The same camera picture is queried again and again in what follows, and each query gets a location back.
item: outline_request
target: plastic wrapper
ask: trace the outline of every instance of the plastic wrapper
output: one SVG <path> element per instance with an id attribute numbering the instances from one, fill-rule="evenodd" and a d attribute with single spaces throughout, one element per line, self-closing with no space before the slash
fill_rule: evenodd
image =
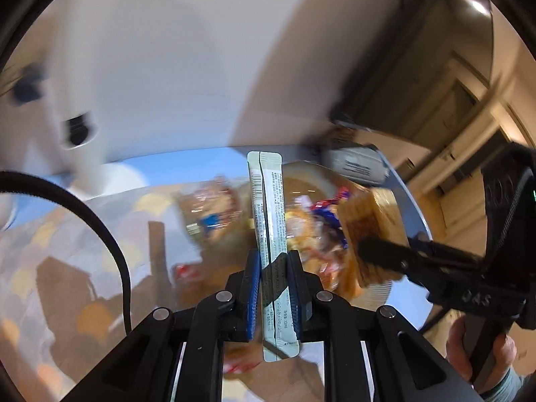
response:
<path id="1" fill-rule="evenodd" d="M 346 188 L 341 188 L 335 198 L 314 204 L 307 195 L 300 195 L 285 212 L 288 249 L 299 252 L 304 270 L 317 274 L 329 291 L 337 291 L 344 269 L 347 242 L 337 217 L 337 204 L 348 197 Z"/>
<path id="2" fill-rule="evenodd" d="M 197 242 L 215 242 L 242 213 L 238 196 L 224 177 L 204 183 L 191 194 L 179 196 L 188 233 Z"/>
<path id="3" fill-rule="evenodd" d="M 365 237 L 380 237 L 393 243 L 408 246 L 406 231 L 398 205 L 389 189 L 361 189 L 338 207 L 338 215 L 348 240 L 345 273 L 340 278 L 339 293 L 353 298 L 370 284 L 399 280 L 402 275 L 365 263 L 359 257 L 358 243 Z"/>

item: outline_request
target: white table surface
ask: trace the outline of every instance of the white table surface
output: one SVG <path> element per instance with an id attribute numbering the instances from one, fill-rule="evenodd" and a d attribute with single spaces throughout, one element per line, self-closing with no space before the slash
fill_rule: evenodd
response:
<path id="1" fill-rule="evenodd" d="M 123 163 L 137 168 L 145 176 L 149 186 L 193 183 L 211 180 L 216 175 L 225 175 L 227 178 L 247 177 L 246 154 L 252 149 L 279 152 L 284 163 L 314 159 L 313 155 L 303 147 L 262 146 L 176 151 L 134 157 L 124 160 Z M 64 187 L 68 187 L 71 181 L 70 175 L 44 178 Z M 396 187 L 401 183 L 397 176 L 390 177 L 388 182 Z M 406 233 L 413 236 L 420 230 L 427 231 L 428 227 L 421 220 L 422 215 L 417 208 L 413 207 L 412 198 L 408 199 L 400 188 L 398 192 L 395 192 L 395 197 L 403 215 Z M 18 196 L 17 202 L 17 215 L 10 228 L 42 217 L 55 208 L 52 202 L 29 196 Z M 409 282 L 404 277 L 402 281 L 393 283 L 387 303 L 399 310 L 412 325 L 419 328 L 431 310 L 431 304 L 426 300 L 427 294 L 426 289 Z"/>

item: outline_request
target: hand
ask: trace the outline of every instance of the hand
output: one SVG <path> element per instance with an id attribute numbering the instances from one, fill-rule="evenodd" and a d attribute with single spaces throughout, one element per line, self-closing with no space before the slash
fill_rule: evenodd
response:
<path id="1" fill-rule="evenodd" d="M 447 340 L 447 360 L 463 379 L 469 381 L 473 374 L 473 368 L 464 351 L 463 337 L 465 334 L 465 317 L 460 317 L 454 322 Z M 494 388 L 506 376 L 506 373 L 517 355 L 514 340 L 506 334 L 498 335 L 493 343 L 493 355 L 495 366 L 492 369 L 486 384 L 480 390 L 481 393 Z"/>

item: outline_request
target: wall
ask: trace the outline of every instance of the wall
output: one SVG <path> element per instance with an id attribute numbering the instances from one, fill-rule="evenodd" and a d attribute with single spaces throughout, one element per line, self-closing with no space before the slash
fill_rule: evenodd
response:
<path id="1" fill-rule="evenodd" d="M 30 27 L 0 77 L 0 85 L 24 66 L 43 62 L 52 46 L 57 14 L 50 6 Z M 8 93 L 0 98 L 0 168 L 38 175 L 65 168 L 59 124 L 47 99 L 18 106 Z"/>
<path id="2" fill-rule="evenodd" d="M 397 3 L 65 0 L 48 103 L 61 117 L 93 111 L 109 160 L 297 143 L 329 127 L 339 85 Z M 0 128 L 0 139 L 10 129 Z M 35 136 L 28 129 L 23 139 Z M 8 163 L 63 168 L 40 161 Z"/>
<path id="3" fill-rule="evenodd" d="M 510 104 L 530 142 L 536 142 L 536 62 L 525 45 L 521 46 L 514 78 L 506 93 Z"/>

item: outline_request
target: blue gripper pad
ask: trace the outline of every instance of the blue gripper pad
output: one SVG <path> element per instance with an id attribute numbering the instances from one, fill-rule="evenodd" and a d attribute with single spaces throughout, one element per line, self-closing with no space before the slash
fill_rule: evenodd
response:
<path id="1" fill-rule="evenodd" d="M 296 336 L 298 337 L 298 340 L 299 340 L 300 335 L 301 335 L 301 319 L 300 319 L 301 307 L 299 306 L 299 299 L 298 299 L 298 294 L 296 291 L 294 268 L 290 261 L 289 255 L 287 255 L 286 263 L 287 263 L 286 269 L 287 269 L 288 293 L 290 296 L 290 309 L 292 312 L 292 324 L 294 326 L 294 332 L 296 333 Z"/>
<path id="2" fill-rule="evenodd" d="M 253 340 L 255 324 L 257 322 L 257 300 L 259 297 L 259 284 L 261 279 L 261 254 L 259 251 L 250 251 L 246 273 L 251 274 L 251 289 L 247 305 L 247 335 L 248 340 Z"/>

